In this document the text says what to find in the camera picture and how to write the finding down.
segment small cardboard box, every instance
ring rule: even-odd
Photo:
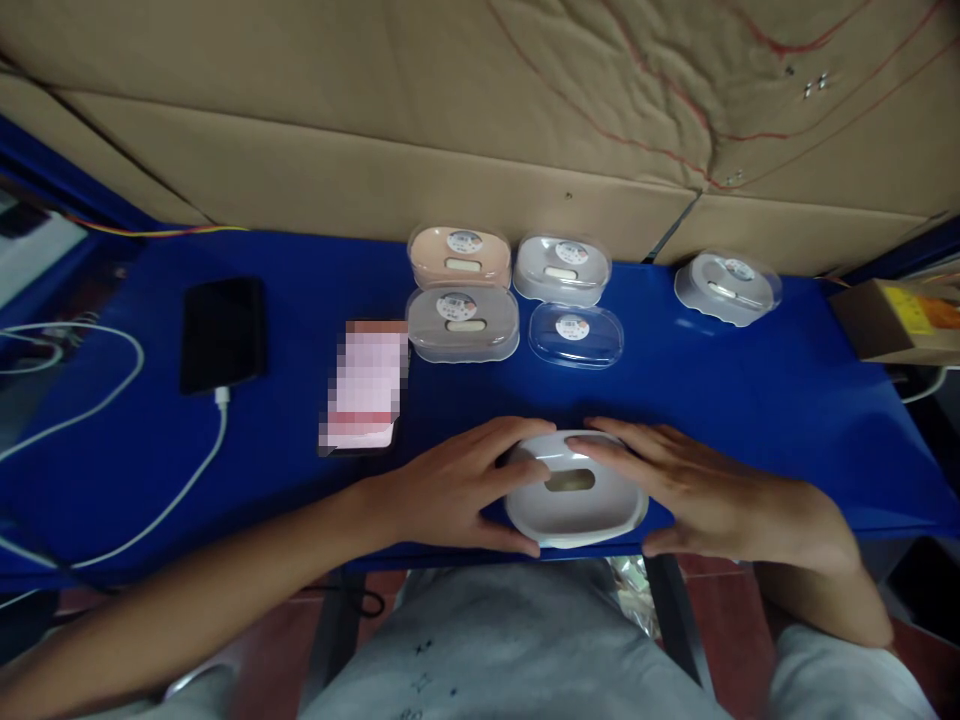
[[[960,365],[960,290],[870,280],[830,304],[861,360]]]

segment charging cable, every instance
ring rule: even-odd
[[[143,369],[143,363],[146,355],[143,351],[143,346],[140,345],[137,339],[132,335],[129,335],[123,332],[122,330],[116,330],[114,328],[105,327],[103,325],[90,325],[89,323],[83,323],[83,322],[34,323],[31,325],[19,325],[17,327],[6,328],[5,330],[0,330],[0,333],[6,334],[8,332],[12,333],[15,331],[22,331],[22,330],[38,330],[38,329],[51,328],[51,327],[61,327],[61,328],[62,327],[83,327],[90,330],[100,330],[102,332],[108,332],[113,335],[118,335],[124,338],[125,340],[127,340],[133,346],[133,349],[136,353],[136,362],[134,363],[133,370],[131,370],[130,373],[123,379],[123,381],[114,390],[112,390],[103,400],[101,400],[97,405],[92,407],[90,410],[87,410],[86,412],[81,413],[80,415],[77,415],[76,417],[73,417],[69,420],[65,420],[62,423],[58,423],[57,425],[49,427],[46,430],[37,433],[36,435],[32,435],[26,440],[22,440],[21,442],[17,443],[13,447],[5,450],[4,452],[0,453],[0,463],[2,463],[4,460],[9,458],[14,453],[20,452],[24,448],[27,448],[30,445],[33,445],[34,443],[42,440],[43,438],[48,437],[49,435],[52,435],[55,432],[59,432],[60,430],[63,430],[65,428],[68,428],[71,425],[76,425],[77,423],[82,422],[87,418],[92,417],[93,415],[96,415],[98,412],[103,410],[107,405],[113,402],[113,400],[121,392],[123,392],[127,388],[127,386],[130,385],[131,382],[133,382],[133,380],[137,377],[137,375],[140,374],[140,371]],[[214,393],[214,401],[216,402],[217,407],[220,410],[220,429],[217,433],[217,439],[213,444],[213,448],[211,448],[210,452],[207,454],[207,457],[204,458],[202,463],[200,463],[200,466],[196,469],[196,471],[193,473],[191,478],[187,481],[186,485],[183,486],[183,488],[180,490],[177,496],[170,501],[167,507],[163,509],[163,511],[153,520],[153,522],[147,525],[147,527],[145,527],[137,535],[135,535],[133,538],[125,542],[123,545],[120,545],[119,547],[114,548],[113,550],[110,550],[109,552],[106,552],[102,555],[98,555],[97,557],[90,558],[89,560],[84,560],[82,562],[74,563],[69,566],[71,569],[82,569],[82,568],[90,567],[91,565],[96,565],[97,563],[104,562],[105,560],[109,560],[110,558],[116,557],[120,553],[125,552],[126,550],[129,550],[131,547],[136,545],[138,542],[143,540],[147,535],[153,532],[157,528],[157,526],[160,523],[162,523],[167,518],[167,516],[174,511],[174,509],[176,509],[176,507],[187,496],[187,494],[196,484],[197,480],[200,479],[200,476],[203,475],[204,471],[207,469],[210,463],[213,462],[213,459],[217,456],[217,453],[220,452],[220,447],[223,445],[223,438],[227,433],[227,406],[230,403],[230,388],[218,387],[216,389],[216,392]],[[41,565],[42,567],[54,569],[54,570],[59,569],[57,567],[57,564],[53,562],[51,559],[43,555],[40,555],[38,553],[31,552],[30,550],[27,550],[26,548],[21,547],[20,545],[17,545],[16,543],[11,542],[6,538],[0,537],[0,547],[13,553],[14,555],[18,555],[19,557],[22,557],[26,560],[30,560],[31,562],[36,563],[37,565]],[[0,610],[7,607],[8,605],[12,605],[17,601],[32,595],[34,592],[36,592],[36,590],[32,590],[30,592],[24,593],[19,597],[15,597],[3,604],[0,604]]]
[[[908,405],[912,402],[916,402],[917,400],[923,400],[925,397],[930,397],[931,395],[933,395],[935,392],[937,392],[937,390],[943,387],[943,384],[947,381],[947,373],[950,372],[951,370],[960,370],[960,366],[947,365],[944,367],[937,368],[937,375],[933,379],[933,382],[930,383],[930,387],[928,387],[926,390],[921,390],[916,395],[911,395],[909,397],[903,398],[902,400],[903,404]]]
[[[51,357],[45,363],[41,363],[36,367],[21,368],[19,370],[0,370],[0,375],[26,375],[27,373],[40,372],[41,370],[52,368],[63,359],[63,348],[56,343],[50,342],[49,340],[27,337],[26,335],[17,335],[16,333],[8,332],[7,330],[0,330],[0,335],[13,338],[14,340],[32,342],[34,345],[46,345],[47,347],[53,348],[53,357]]]

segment round sticker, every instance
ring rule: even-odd
[[[727,269],[727,272],[733,275],[737,280],[750,282],[754,277],[756,277],[755,273],[753,272],[753,268],[751,268],[742,260],[729,258],[723,261],[723,266]]]
[[[447,246],[461,255],[473,255],[483,247],[483,238],[469,230],[457,230],[447,236]]]
[[[583,340],[590,334],[590,323],[579,315],[562,315],[557,320],[557,332],[566,340]]]
[[[557,243],[556,250],[557,257],[568,265],[583,265],[589,257],[587,249],[580,243]]]
[[[469,295],[447,293],[437,300],[437,312],[447,320],[463,322],[477,314],[477,304]]]

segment hand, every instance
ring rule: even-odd
[[[540,546],[516,530],[490,522],[480,510],[521,485],[546,482],[539,460],[494,468],[515,443],[555,432],[546,420],[501,417],[425,452],[407,465],[361,481],[369,522],[388,529],[389,542],[480,547],[540,557]]]
[[[634,480],[673,513],[676,524],[650,533],[644,555],[695,553],[829,574],[859,568],[853,533],[813,485],[755,470],[666,425],[608,418],[586,424],[620,438],[636,455],[587,438],[570,438],[570,448]]]

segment pink container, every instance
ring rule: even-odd
[[[500,285],[510,288],[510,245],[496,233],[447,225],[419,227],[407,254],[421,288]]]

